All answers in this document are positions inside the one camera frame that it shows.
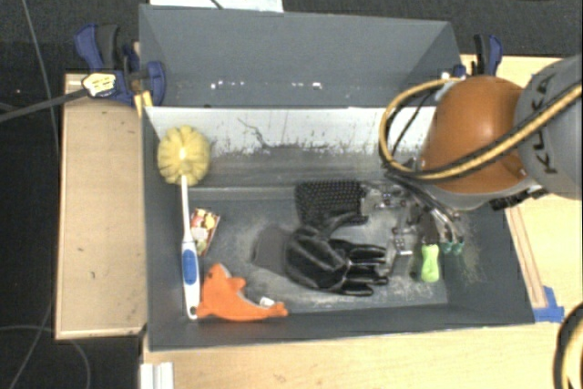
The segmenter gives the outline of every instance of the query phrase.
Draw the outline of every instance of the white toothbrush handle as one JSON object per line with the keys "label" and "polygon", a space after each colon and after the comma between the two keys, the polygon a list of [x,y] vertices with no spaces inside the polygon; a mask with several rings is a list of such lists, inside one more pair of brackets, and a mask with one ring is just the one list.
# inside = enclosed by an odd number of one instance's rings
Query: white toothbrush handle
{"label": "white toothbrush handle", "polygon": [[197,307],[200,304],[200,278],[194,241],[182,242],[182,286],[186,313],[191,320],[196,320]]}
{"label": "white toothbrush handle", "polygon": [[186,177],[180,181],[182,194],[182,221],[184,238],[182,239],[182,287],[186,313],[191,320],[197,319],[197,307],[200,304],[199,258],[194,239],[190,233],[189,185]]}

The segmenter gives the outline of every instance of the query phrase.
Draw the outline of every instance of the snack package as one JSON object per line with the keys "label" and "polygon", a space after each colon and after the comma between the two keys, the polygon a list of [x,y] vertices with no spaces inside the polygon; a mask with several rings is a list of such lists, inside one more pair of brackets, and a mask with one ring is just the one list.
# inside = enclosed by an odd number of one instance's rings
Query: snack package
{"label": "snack package", "polygon": [[207,254],[219,220],[219,215],[202,208],[196,208],[190,216],[190,232],[199,256]]}

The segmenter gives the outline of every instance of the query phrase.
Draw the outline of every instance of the wooden table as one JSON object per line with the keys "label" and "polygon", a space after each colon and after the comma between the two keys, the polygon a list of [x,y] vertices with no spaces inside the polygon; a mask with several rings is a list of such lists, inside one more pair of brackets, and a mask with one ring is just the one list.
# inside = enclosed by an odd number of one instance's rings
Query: wooden table
{"label": "wooden table", "polygon": [[[524,86],[553,60],[505,57],[498,75]],[[79,86],[79,76],[66,81],[69,91]],[[56,338],[137,334],[147,317],[138,117],[128,107],[84,98],[66,105],[63,125]],[[568,312],[582,300],[581,203],[549,196],[507,214],[531,301],[544,301],[544,283]],[[145,345],[143,360],[173,362],[177,389],[542,389],[552,387],[557,330],[543,322],[165,353]]]}

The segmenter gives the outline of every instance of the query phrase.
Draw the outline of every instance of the yellow brush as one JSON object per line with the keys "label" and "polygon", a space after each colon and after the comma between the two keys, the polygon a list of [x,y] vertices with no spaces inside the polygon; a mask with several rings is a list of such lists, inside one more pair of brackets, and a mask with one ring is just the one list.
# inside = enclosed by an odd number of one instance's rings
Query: yellow brush
{"label": "yellow brush", "polygon": [[182,222],[182,285],[187,315],[197,319],[200,303],[200,278],[197,250],[190,233],[189,186],[196,185],[209,171],[210,145],[196,130],[183,126],[171,128],[158,146],[158,168],[167,183],[181,187]]}

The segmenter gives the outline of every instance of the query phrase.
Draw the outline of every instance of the round brush head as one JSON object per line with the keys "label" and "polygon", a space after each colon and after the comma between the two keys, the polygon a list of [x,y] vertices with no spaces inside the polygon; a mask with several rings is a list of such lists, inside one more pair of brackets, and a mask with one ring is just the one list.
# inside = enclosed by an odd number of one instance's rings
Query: round brush head
{"label": "round brush head", "polygon": [[167,183],[180,184],[185,176],[196,185],[209,171],[210,144],[189,126],[171,128],[158,146],[158,168]]}

